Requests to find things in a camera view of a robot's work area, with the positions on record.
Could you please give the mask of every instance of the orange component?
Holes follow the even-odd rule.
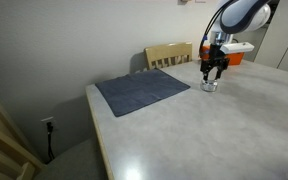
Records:
[[[202,47],[202,52],[203,56],[201,56],[202,60],[207,60],[209,58],[209,51],[210,51],[210,46],[203,46]],[[230,58],[229,66],[232,65],[239,65],[243,59],[244,53],[233,53],[233,54],[228,54],[226,55],[227,58]]]

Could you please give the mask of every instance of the wooden chair back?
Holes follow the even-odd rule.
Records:
[[[192,61],[192,43],[176,43],[145,48],[148,69],[164,68]]]
[[[32,179],[45,165],[0,105],[0,179]]]

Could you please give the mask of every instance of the gray towel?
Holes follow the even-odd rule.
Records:
[[[158,69],[118,77],[95,85],[116,117],[190,88]]]

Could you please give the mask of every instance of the chair back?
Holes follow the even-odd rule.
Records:
[[[45,165],[0,105],[0,179],[32,179]]]
[[[145,48],[148,69],[164,68],[192,61],[192,43],[176,43]]]

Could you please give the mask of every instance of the white table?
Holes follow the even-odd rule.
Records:
[[[119,118],[87,86],[110,179],[288,179],[288,72],[243,61],[207,93],[199,67],[162,69],[191,88]]]

